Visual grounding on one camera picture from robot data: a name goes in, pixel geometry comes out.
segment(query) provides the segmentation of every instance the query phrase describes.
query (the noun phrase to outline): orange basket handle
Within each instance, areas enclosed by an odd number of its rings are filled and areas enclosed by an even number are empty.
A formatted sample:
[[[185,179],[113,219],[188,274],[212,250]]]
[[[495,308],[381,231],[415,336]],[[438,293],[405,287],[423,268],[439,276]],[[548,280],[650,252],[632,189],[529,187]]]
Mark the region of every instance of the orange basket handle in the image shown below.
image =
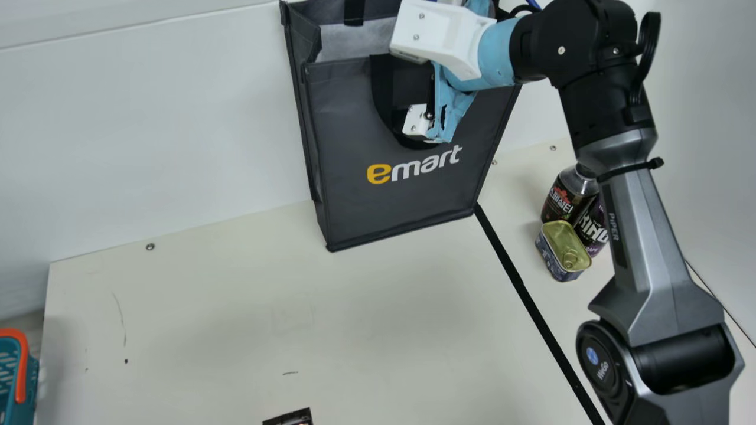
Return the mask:
[[[26,401],[26,364],[29,362],[29,342],[20,330],[0,329],[0,338],[13,338],[21,345],[21,354],[16,365],[16,403],[22,405]]]

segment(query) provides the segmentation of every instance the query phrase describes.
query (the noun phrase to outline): emart logo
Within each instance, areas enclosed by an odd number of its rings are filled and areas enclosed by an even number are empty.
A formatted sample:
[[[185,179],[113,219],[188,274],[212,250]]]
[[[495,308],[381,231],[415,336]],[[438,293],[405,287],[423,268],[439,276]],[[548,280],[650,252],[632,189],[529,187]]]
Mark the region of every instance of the emart logo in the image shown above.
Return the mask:
[[[399,181],[410,178],[412,175],[420,175],[420,173],[426,174],[435,169],[444,168],[447,163],[456,164],[460,162],[457,158],[457,154],[462,150],[461,147],[455,145],[454,148],[447,150],[441,155],[431,155],[422,162],[410,161],[409,163],[397,164],[390,166],[389,164],[373,164],[367,167],[367,180],[374,185],[382,185],[387,181]]]

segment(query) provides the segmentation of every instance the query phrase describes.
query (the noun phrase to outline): black cable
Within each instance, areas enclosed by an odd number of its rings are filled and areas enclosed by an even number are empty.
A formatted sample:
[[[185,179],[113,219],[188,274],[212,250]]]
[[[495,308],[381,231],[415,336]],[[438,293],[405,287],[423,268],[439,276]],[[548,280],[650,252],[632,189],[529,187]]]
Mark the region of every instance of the black cable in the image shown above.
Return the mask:
[[[659,12],[649,12],[643,17],[640,23],[640,34],[638,35],[638,51],[641,54],[638,71],[633,79],[631,86],[630,103],[638,106],[641,104],[643,97],[643,80],[649,75],[651,64],[656,54],[656,45],[659,41],[659,33],[662,31],[662,14]]]
[[[523,11],[528,11],[528,12],[530,12],[532,14],[535,14],[535,13],[540,12],[541,10],[538,9],[538,8],[536,8],[535,6],[531,6],[531,5],[520,5],[520,6],[517,6],[516,8],[514,8],[514,9],[512,9],[512,11],[510,12],[510,15],[515,16],[518,13],[523,12]]]
[[[533,298],[530,296],[528,288],[525,287],[522,277],[519,275],[519,272],[517,272],[517,267],[515,267],[509,254],[507,254],[507,250],[504,249],[504,245],[502,245],[501,240],[498,235],[496,235],[494,226],[488,221],[488,217],[485,215],[485,212],[479,203],[475,205],[475,217],[483,228],[485,236],[488,238],[488,242],[499,257],[499,261],[504,267],[504,271],[507,273],[510,281],[512,281],[512,286],[515,288],[517,295],[519,295],[522,305],[528,311],[528,314],[530,314],[530,319],[533,321],[533,324],[535,324],[538,332],[541,333],[541,337],[544,338],[544,342],[549,347],[551,355],[559,365],[559,369],[562,369],[562,373],[564,374],[565,379],[567,379],[567,383],[569,383],[572,388],[572,392],[575,393],[575,397],[578,398],[578,401],[583,406],[583,410],[585,410],[588,419],[593,425],[604,425],[604,420],[601,418],[598,409],[596,409],[596,406],[590,400],[590,396],[580,382],[580,378],[578,378],[578,375],[575,373],[575,369],[569,364],[567,356],[556,341],[554,334],[546,323],[546,319],[544,319],[544,316],[538,311],[538,306],[535,305],[535,301],[533,301]]]

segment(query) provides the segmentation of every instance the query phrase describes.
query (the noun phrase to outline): dark gray tote bag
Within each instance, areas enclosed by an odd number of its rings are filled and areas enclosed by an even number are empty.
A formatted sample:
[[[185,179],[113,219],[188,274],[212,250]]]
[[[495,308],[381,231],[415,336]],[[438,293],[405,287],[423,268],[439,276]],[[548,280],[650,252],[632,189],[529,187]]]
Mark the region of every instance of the dark gray tote bag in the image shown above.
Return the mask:
[[[519,87],[479,92],[450,144],[402,135],[430,64],[388,54],[401,0],[280,3],[318,224],[329,251],[473,214]]]

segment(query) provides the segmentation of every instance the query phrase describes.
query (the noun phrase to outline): teal basket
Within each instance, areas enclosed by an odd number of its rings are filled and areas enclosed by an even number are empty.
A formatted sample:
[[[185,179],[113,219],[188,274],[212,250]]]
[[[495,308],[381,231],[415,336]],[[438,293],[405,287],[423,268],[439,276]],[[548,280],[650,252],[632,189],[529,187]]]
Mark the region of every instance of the teal basket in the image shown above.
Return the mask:
[[[33,425],[39,362],[22,332],[0,329],[0,425]]]

